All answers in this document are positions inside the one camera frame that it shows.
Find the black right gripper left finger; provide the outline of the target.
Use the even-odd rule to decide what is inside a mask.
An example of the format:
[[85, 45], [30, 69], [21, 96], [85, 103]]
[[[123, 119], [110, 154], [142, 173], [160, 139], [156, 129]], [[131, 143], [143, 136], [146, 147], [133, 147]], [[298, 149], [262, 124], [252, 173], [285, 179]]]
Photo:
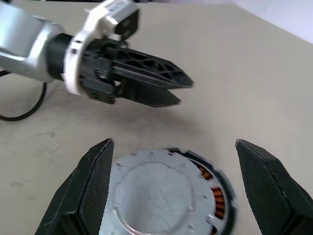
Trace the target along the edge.
[[37, 235], [97, 235], [109, 193], [114, 140], [106, 139], [81, 158], [55, 192]]

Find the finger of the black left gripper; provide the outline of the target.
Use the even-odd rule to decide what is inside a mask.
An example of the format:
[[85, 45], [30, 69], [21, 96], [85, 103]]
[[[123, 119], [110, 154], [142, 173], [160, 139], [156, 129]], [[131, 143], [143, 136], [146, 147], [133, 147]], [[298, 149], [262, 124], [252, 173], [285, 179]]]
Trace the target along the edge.
[[155, 108], [180, 104], [180, 99], [167, 89], [132, 80], [123, 80], [120, 83], [118, 97]]
[[193, 87], [192, 79], [174, 63], [133, 49], [112, 54], [113, 71], [130, 80], [163, 89]]

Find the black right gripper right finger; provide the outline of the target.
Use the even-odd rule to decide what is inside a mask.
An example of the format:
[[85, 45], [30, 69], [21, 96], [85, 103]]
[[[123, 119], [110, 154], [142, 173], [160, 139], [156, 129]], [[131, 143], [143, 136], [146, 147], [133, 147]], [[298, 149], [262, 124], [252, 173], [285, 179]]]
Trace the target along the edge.
[[245, 192], [264, 235], [311, 235], [313, 199], [290, 176], [278, 158], [265, 149], [238, 139]]

